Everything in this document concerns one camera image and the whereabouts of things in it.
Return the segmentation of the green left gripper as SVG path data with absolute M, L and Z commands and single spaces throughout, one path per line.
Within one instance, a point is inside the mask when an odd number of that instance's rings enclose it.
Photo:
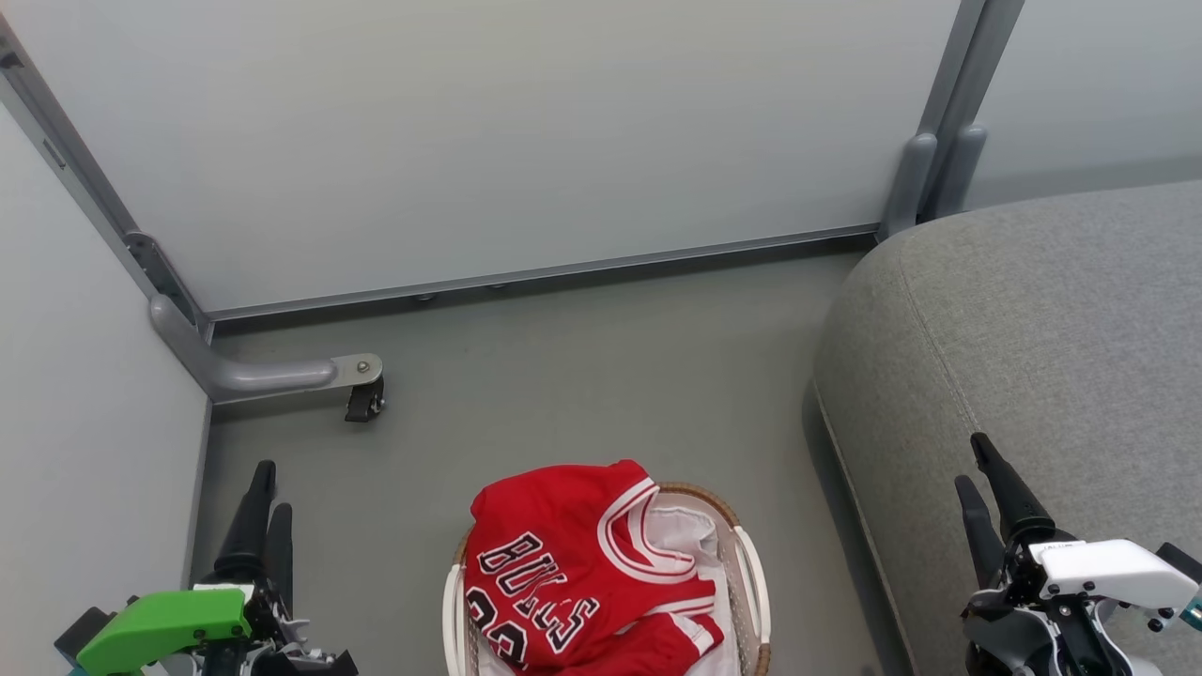
M 69 676 L 145 676 L 153 665 L 173 676 L 358 676 L 349 652 L 310 650 L 300 636 L 293 508 L 270 512 L 275 497 L 276 466 L 261 461 L 214 562 L 224 583 L 133 595 L 118 612 L 90 607 L 54 644 Z M 254 580 L 264 570 L 270 580 Z

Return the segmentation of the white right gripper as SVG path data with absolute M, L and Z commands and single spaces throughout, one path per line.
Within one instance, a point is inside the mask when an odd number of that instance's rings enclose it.
M 980 591 L 962 613 L 966 676 L 1164 676 L 1117 645 L 1117 607 L 1146 612 L 1160 633 L 1202 595 L 1202 563 L 1170 542 L 1158 552 L 1130 540 L 1048 542 L 1055 520 L 983 432 L 970 438 L 999 510 L 1001 538 L 970 478 L 954 479 Z

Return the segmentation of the red Bulls basketball jersey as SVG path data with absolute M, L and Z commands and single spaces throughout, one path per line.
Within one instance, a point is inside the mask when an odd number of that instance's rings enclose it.
M 464 601 L 486 646 L 523 676 L 587 638 L 653 613 L 709 615 L 721 585 L 688 548 L 650 542 L 661 488 L 639 463 L 554 466 L 484 487 L 470 509 Z

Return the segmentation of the grey fabric sofa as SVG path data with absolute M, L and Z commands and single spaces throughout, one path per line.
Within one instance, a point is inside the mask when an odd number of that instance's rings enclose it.
M 1202 180 L 924 223 L 825 318 L 814 390 L 915 676 L 964 676 L 953 480 L 988 434 L 1063 530 L 1202 561 Z

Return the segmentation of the grey partition support foot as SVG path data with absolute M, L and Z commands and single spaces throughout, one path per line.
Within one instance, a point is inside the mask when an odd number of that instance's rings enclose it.
M 358 389 L 383 376 L 371 352 L 291 362 L 238 362 L 214 351 L 163 293 L 147 303 L 153 330 L 214 404 L 232 404 L 331 389 Z

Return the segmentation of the black caster wheel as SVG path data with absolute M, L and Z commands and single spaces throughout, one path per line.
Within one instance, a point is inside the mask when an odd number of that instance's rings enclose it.
M 345 421 L 349 423 L 369 423 L 381 415 L 386 407 L 386 380 L 377 376 L 371 383 L 353 386 L 349 393 Z

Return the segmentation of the wicker laundry basket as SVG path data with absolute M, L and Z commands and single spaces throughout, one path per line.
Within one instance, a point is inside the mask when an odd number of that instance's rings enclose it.
M 751 536 L 744 530 L 733 508 L 716 493 L 679 481 L 662 481 L 660 487 L 657 497 L 665 506 L 706 514 L 716 522 L 718 561 L 725 570 L 727 605 L 732 616 L 726 638 L 738 651 L 738 668 L 730 676 L 769 676 L 773 657 L 769 587 L 764 579 L 763 562 Z M 469 536 L 468 530 L 456 548 L 441 599 L 441 634 L 447 676 L 478 676 L 480 663 L 489 660 L 492 656 L 492 651 L 478 638 L 463 600 Z

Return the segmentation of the white basket liner cloth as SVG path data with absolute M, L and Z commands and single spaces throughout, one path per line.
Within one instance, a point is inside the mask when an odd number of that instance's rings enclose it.
M 688 676 L 769 676 L 770 604 L 763 564 L 739 518 L 706 496 L 664 491 L 650 508 L 650 542 L 688 548 L 703 577 L 721 585 L 718 624 L 725 641 Z M 464 601 L 468 555 L 456 552 L 442 594 L 442 642 L 447 676 L 514 676 L 480 638 Z

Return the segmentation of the grey post bracket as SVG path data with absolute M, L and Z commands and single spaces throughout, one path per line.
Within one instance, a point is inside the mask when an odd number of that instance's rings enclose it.
M 938 185 L 932 190 L 929 217 L 940 219 L 964 210 L 966 192 L 972 184 L 978 158 L 988 140 L 988 130 L 980 124 L 966 125 L 950 146 Z
M 916 225 L 926 180 L 938 152 L 936 134 L 915 134 L 902 147 L 902 159 L 889 184 L 889 194 L 877 227 L 877 241 L 900 235 Z

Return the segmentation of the grey aluminium partition rail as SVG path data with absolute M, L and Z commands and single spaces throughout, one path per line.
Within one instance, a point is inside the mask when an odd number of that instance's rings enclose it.
M 657 278 L 773 263 L 796 257 L 863 253 L 875 245 L 877 230 L 876 223 L 867 223 L 867 225 L 825 229 L 807 235 L 688 248 L 677 253 L 613 257 L 593 263 L 481 275 L 462 281 L 382 287 L 377 291 L 317 297 L 317 300 L 296 300 L 296 302 L 254 306 L 231 312 L 210 312 L 208 316 L 219 332 L 248 333 L 424 312 L 430 307 L 555 293 L 576 287 L 651 281 Z

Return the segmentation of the grey aluminium corner post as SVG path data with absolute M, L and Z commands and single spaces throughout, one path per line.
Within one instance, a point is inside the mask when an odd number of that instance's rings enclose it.
M 177 274 L 163 247 L 151 235 L 142 230 L 131 210 L 117 195 L 117 189 L 87 148 L 85 140 L 76 130 L 65 109 L 56 101 L 49 85 L 38 72 L 32 57 L 20 41 L 8 19 L 0 12 L 0 75 L 8 81 L 8 88 L 18 102 L 32 118 L 38 131 L 34 140 L 42 142 L 47 158 L 69 188 L 78 188 L 83 206 L 99 210 L 102 235 L 113 235 L 125 248 L 138 272 L 133 281 L 145 281 L 150 292 L 163 293 L 183 313 L 194 330 L 207 339 L 212 336 L 212 322 L 202 312 Z

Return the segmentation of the grey aluminium partition post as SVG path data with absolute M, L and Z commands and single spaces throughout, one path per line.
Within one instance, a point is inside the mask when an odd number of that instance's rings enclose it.
M 936 220 L 929 217 L 932 190 L 944 173 L 944 162 L 957 134 L 966 125 L 978 124 L 980 106 L 1022 8 L 1025 8 L 1025 0 L 959 0 L 948 43 L 920 118 L 918 131 L 936 134 L 939 146 L 926 180 L 918 223 Z

